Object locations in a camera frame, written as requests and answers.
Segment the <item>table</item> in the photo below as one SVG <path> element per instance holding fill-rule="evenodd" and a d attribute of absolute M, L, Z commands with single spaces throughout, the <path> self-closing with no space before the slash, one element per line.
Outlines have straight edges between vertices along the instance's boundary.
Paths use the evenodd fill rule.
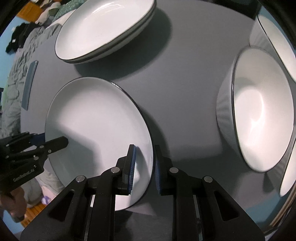
<path fill-rule="evenodd" d="M 21 130 L 44 132 L 51 101 L 71 80 L 102 78 L 119 85 L 139 105 L 154 143 L 174 166 L 191 176 L 214 177 L 245 210 L 277 196 L 265 175 L 252 171 L 221 137 L 215 115 L 220 85 L 240 49 L 249 45 L 253 20 L 203 1 L 157 4 L 146 29 L 103 59 L 78 65 L 59 60 L 54 52 L 57 35 L 38 48 L 31 59 L 39 63 L 28 111 L 21 110 Z M 132 213 L 122 211 L 119 218 L 126 223 L 120 235 L 170 240 L 172 197 L 160 197 L 154 180 L 128 210 Z"/>

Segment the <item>triangular cutout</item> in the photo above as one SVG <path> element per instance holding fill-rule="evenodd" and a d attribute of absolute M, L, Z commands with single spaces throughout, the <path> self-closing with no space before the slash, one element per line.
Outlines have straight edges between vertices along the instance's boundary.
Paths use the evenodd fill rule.
<path fill-rule="evenodd" d="M 67 195 L 49 212 L 49 217 L 63 222 L 66 218 L 74 192 L 70 191 Z"/>
<path fill-rule="evenodd" d="M 238 218 L 239 213 L 225 198 L 223 198 L 223 196 L 218 191 L 214 191 L 214 195 L 218 203 L 222 220 L 224 222 Z"/>

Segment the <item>gray blanket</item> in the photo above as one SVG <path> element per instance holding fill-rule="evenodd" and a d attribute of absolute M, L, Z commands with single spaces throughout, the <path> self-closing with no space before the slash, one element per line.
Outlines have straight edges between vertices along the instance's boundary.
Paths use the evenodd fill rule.
<path fill-rule="evenodd" d="M 48 29 L 35 28 L 26 39 L 23 52 L 13 63 L 7 80 L 7 98 L 2 105 L 0 120 L 0 138 L 15 135 L 20 132 L 20 108 L 26 74 L 31 63 L 31 57 L 38 46 L 51 37 L 54 32 L 60 31 L 60 24 Z"/>

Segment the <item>person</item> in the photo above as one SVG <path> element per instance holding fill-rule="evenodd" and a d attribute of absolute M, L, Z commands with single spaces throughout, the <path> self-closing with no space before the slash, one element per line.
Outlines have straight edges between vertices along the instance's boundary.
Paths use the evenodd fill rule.
<path fill-rule="evenodd" d="M 11 192 L 11 197 L 0 194 L 0 209 L 5 209 L 12 217 L 22 217 L 27 210 L 25 192 L 21 187 Z M 1 241 L 16 241 L 17 238 L 11 233 L 3 220 L 0 218 Z"/>

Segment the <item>human hand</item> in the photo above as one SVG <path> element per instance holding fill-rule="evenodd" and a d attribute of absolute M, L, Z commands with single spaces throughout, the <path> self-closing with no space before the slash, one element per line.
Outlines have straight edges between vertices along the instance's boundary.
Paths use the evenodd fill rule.
<path fill-rule="evenodd" d="M 18 187 L 11 192 L 14 199 L 6 195 L 0 195 L 0 206 L 7 210 L 12 217 L 22 217 L 25 215 L 27 209 L 24 194 L 24 190 Z"/>

